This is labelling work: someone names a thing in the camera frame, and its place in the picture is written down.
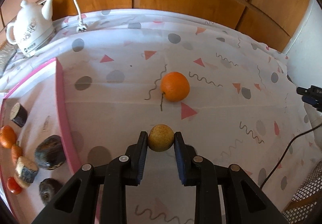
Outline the dark avocado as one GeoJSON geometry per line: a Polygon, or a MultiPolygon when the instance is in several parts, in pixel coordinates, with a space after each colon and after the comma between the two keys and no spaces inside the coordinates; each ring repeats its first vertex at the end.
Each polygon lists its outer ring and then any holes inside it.
{"type": "Polygon", "coordinates": [[[51,135],[40,143],[34,151],[35,162],[38,167],[54,170],[66,162],[61,138],[51,135]]]}
{"type": "Polygon", "coordinates": [[[39,196],[46,206],[62,188],[62,184],[54,178],[46,178],[39,184],[39,196]]]}

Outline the small red tomato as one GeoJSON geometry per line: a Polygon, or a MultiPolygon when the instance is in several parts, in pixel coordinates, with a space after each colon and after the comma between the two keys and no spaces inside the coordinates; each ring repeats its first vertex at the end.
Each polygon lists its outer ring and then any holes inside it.
{"type": "Polygon", "coordinates": [[[20,194],[22,192],[22,188],[16,182],[14,177],[9,177],[7,179],[7,188],[12,194],[15,194],[15,195],[18,195],[18,194],[20,194]]]}

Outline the small yellow-brown round fruit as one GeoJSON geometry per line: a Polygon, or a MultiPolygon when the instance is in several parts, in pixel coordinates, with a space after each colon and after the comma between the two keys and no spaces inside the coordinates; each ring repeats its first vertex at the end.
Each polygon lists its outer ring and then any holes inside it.
{"type": "Polygon", "coordinates": [[[148,146],[155,152],[164,152],[168,150],[174,142],[173,130],[165,125],[155,125],[148,136],[148,146]]]}

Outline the orange carrot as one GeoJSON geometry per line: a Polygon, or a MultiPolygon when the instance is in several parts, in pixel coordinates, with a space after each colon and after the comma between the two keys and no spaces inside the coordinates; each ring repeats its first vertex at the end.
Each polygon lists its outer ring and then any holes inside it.
{"type": "Polygon", "coordinates": [[[18,158],[23,156],[23,149],[19,145],[19,141],[17,141],[15,144],[11,147],[11,159],[14,165],[17,164],[18,158]]]}

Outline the dark cut eggplant piece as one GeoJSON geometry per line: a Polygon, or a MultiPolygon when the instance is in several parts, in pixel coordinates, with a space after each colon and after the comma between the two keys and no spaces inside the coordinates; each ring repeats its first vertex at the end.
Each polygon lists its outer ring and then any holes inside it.
{"type": "Polygon", "coordinates": [[[26,124],[27,116],[27,110],[20,103],[16,103],[11,108],[9,119],[22,128],[26,124]]]}

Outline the large orange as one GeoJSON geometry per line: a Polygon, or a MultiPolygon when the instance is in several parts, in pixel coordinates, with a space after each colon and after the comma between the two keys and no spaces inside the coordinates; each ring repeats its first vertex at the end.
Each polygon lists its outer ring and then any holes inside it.
{"type": "Polygon", "coordinates": [[[183,74],[171,72],[162,78],[160,89],[167,101],[180,102],[190,93],[190,84],[183,74]]]}

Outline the woven mesh basket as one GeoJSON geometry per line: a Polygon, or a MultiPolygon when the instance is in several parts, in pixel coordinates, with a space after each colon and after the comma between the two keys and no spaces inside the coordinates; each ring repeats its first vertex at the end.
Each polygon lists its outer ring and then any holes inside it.
{"type": "Polygon", "coordinates": [[[282,212],[288,223],[321,223],[321,161],[282,212]]]}

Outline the pink-rimmed white tray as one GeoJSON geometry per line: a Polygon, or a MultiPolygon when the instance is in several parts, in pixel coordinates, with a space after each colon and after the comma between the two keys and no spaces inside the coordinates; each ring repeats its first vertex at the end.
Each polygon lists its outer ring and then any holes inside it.
{"type": "MultiPolygon", "coordinates": [[[[4,97],[1,107],[1,126],[9,125],[18,136],[24,157],[35,160],[34,152],[39,144],[51,135],[61,139],[70,137],[64,102],[63,69],[58,59],[52,58],[30,72],[4,97]],[[23,127],[10,120],[12,107],[20,103],[27,110],[27,120],[23,127]]],[[[11,193],[3,185],[2,198],[18,223],[32,223],[44,208],[39,196],[39,184],[46,178],[54,178],[66,183],[74,174],[66,161],[55,170],[39,169],[34,182],[19,195],[11,193]]]]}

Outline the patterned white tablecloth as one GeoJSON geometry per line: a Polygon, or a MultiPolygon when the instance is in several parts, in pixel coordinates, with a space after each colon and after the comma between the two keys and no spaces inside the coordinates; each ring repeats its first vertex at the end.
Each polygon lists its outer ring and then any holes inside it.
{"type": "MultiPolygon", "coordinates": [[[[73,175],[84,164],[108,164],[141,132],[165,124],[213,164],[239,165],[282,213],[321,161],[287,55],[181,14],[103,10],[84,19],[86,32],[77,32],[75,16],[56,21],[32,57],[17,49],[1,77],[1,107],[23,78],[56,58],[70,129],[61,141],[73,175]],[[160,89],[171,72],[190,84],[180,102],[160,89]]],[[[15,167],[2,148],[1,180],[15,167]]],[[[179,178],[173,144],[164,152],[148,146],[140,184],[126,186],[127,223],[195,223],[195,195],[179,178]]]]}

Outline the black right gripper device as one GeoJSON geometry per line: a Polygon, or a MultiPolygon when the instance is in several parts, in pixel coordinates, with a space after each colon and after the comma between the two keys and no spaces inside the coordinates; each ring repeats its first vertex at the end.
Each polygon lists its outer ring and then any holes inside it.
{"type": "Polygon", "coordinates": [[[310,88],[297,87],[297,94],[302,96],[304,103],[310,104],[317,111],[322,112],[322,88],[310,86],[310,88]]]}

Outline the silver ornate tissue box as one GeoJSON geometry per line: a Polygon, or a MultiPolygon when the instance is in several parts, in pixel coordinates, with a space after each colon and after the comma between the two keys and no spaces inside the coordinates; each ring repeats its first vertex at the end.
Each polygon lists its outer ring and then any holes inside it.
{"type": "Polygon", "coordinates": [[[0,77],[3,76],[5,70],[7,69],[8,64],[12,58],[17,53],[18,47],[16,45],[10,44],[8,41],[5,41],[1,45],[0,51],[0,77]]]}

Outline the white ceramic electric kettle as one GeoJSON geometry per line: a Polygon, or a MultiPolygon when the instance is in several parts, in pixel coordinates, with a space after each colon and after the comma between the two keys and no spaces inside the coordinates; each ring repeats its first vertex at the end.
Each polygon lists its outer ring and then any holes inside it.
{"type": "Polygon", "coordinates": [[[7,25],[7,41],[17,45],[26,57],[34,56],[54,34],[52,1],[46,0],[44,5],[39,5],[22,0],[16,20],[7,25]]]}

